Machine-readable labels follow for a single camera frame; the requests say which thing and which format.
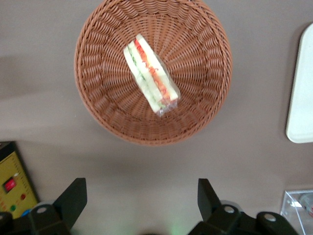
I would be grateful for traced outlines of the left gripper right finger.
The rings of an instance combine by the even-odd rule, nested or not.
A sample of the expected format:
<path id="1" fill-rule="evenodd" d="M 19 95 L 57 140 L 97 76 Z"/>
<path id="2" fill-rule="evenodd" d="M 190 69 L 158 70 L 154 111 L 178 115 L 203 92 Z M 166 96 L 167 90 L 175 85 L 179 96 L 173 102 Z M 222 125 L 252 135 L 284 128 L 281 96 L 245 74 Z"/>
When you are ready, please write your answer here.
<path id="1" fill-rule="evenodd" d="M 221 203 L 208 179 L 198 180 L 198 207 L 202 216 L 191 235 L 244 235 L 239 228 L 241 211 L 232 204 Z"/>

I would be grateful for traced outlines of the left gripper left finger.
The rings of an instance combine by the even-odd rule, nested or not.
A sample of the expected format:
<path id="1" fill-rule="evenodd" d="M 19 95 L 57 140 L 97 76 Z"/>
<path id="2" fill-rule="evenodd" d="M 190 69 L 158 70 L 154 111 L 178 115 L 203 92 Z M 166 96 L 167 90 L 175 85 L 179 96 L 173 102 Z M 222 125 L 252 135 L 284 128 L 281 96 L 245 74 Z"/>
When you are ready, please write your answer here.
<path id="1" fill-rule="evenodd" d="M 32 209 L 28 218 L 32 235 L 69 235 L 87 204 L 85 178 L 75 179 L 53 202 Z"/>

